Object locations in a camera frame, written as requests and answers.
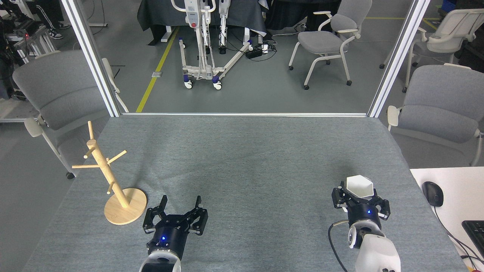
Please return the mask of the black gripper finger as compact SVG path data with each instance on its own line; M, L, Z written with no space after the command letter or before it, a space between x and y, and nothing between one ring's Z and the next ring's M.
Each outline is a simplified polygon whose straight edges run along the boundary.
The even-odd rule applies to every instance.
M161 220L166 217L164 209L166 207L167 201L168 197L167 195L164 195L159 205L155 206L154 208L147 208L143 221L143 230L145 234L150 234L156 230L155 225L153 224L153 220L156 216L159 216Z
M332 190L332 203L334 208L349 208L354 206L354 195L345 186L340 184L337 188Z
M187 212L185 220L188 223L188 232L201 236L208 220L208 211L201 205L201 196L197 196L195 207Z
M389 208L389 201L380 196L373 196L373 205L377 208L377 213L382 220L388 220L391 210Z

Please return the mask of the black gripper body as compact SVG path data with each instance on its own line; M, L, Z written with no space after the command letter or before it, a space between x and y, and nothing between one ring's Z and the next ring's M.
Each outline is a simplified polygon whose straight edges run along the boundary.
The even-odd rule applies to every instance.
M148 253L169 250L182 259L188 230L189 223L181 215L168 215L156 225L147 223L147 234L154 232L153 238L147 243Z
M378 210L373 205L358 204L349 206L347 207L347 213L350 227L359 220L370 220L376 223L379 229L382 228L382 224L380 223L380 218L378 216Z

